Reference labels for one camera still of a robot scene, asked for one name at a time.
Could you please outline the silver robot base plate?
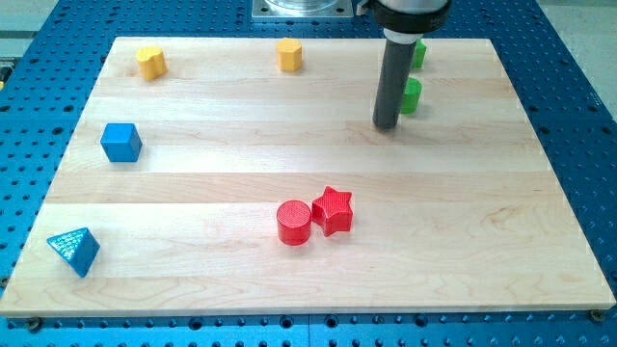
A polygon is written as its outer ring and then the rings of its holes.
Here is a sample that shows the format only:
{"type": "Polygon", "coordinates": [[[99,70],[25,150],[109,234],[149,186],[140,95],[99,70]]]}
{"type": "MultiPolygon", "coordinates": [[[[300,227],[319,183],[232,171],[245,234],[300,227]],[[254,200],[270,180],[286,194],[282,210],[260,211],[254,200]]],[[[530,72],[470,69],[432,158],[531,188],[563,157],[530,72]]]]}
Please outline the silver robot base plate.
{"type": "Polygon", "coordinates": [[[253,0],[252,17],[348,18],[354,16],[351,0],[253,0]]]}

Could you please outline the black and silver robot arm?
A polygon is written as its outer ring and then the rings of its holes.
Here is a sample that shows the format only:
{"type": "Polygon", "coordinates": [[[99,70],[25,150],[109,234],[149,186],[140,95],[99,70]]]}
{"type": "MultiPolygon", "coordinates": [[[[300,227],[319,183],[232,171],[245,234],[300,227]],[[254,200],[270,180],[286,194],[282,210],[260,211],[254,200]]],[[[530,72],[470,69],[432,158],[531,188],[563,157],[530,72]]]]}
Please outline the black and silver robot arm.
{"type": "Polygon", "coordinates": [[[373,20],[385,29],[426,34],[444,26],[451,7],[452,0],[362,0],[356,15],[372,12],[373,20]]]}

